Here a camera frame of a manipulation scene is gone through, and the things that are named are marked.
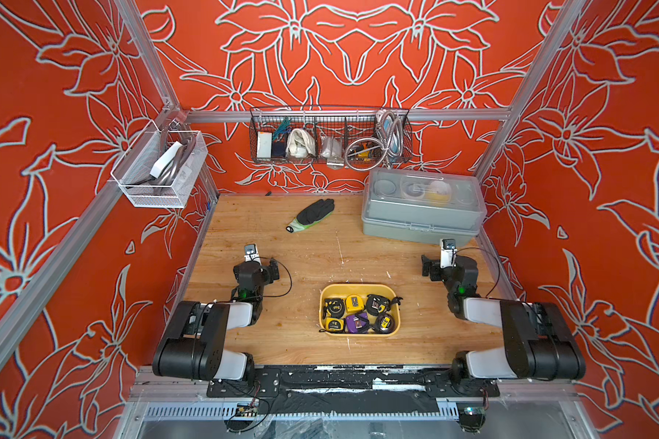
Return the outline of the small black yellow tape measure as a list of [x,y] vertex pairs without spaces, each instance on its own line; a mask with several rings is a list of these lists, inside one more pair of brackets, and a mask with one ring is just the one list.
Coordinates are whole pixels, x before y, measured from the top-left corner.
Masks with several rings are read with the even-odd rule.
[[382,313],[373,323],[373,331],[378,334],[391,334],[395,331],[397,323],[389,313]]

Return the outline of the yellow plastic storage tray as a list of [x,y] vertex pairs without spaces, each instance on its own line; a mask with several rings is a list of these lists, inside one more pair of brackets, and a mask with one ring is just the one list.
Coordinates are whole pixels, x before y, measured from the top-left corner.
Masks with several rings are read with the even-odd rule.
[[402,301],[387,285],[326,286],[320,293],[320,331],[337,337],[391,337],[401,327]]

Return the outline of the purple tape measure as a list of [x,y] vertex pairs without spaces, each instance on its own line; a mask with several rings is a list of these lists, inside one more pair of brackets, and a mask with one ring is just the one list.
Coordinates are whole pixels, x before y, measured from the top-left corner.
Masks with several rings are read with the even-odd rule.
[[365,312],[346,316],[344,320],[348,334],[365,334],[371,328],[371,322]]

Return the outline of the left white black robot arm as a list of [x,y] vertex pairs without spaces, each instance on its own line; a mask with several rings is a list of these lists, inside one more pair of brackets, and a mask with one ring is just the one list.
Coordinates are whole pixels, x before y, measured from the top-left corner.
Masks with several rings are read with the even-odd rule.
[[227,302],[179,303],[159,341],[152,371],[159,377],[254,383],[254,358],[225,347],[227,333],[255,325],[262,312],[264,290],[280,279],[278,261],[260,259],[232,269],[237,287]]

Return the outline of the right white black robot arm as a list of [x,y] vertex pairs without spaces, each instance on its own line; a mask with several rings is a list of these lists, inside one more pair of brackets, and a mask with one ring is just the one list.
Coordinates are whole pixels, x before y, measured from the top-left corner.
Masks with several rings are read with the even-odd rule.
[[448,308],[460,320],[501,329],[500,348],[459,352],[450,380],[579,380],[587,366],[560,308],[478,294],[479,270],[470,257],[450,262],[421,257],[422,275],[444,285]]

